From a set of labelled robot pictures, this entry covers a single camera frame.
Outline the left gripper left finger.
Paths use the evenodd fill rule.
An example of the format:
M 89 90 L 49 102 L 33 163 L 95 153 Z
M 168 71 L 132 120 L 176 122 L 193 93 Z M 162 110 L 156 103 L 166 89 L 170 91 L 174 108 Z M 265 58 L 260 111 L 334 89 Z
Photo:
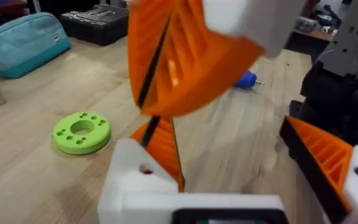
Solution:
M 100 223 L 171 223 L 174 178 L 134 139 L 119 140 L 112 154 L 97 211 Z

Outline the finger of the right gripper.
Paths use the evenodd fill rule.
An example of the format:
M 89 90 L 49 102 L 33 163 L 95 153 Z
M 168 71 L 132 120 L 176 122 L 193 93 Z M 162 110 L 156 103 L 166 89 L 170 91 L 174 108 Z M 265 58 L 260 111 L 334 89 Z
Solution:
M 138 100 L 147 69 L 173 9 L 170 0 L 129 1 L 128 63 L 134 100 Z M 146 106 L 172 105 L 172 84 L 161 53 L 158 67 L 145 99 Z
M 304 5 L 299 0 L 173 1 L 139 93 L 140 111 L 181 116 L 208 104 L 259 57 L 280 53 Z M 146 106 L 162 52 L 173 104 Z

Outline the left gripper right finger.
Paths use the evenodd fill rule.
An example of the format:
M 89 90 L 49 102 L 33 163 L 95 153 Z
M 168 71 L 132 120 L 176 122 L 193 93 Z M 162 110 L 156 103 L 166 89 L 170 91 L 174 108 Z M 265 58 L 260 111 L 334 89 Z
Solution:
M 358 223 L 358 145 L 292 116 L 280 137 L 312 188 L 326 223 Z

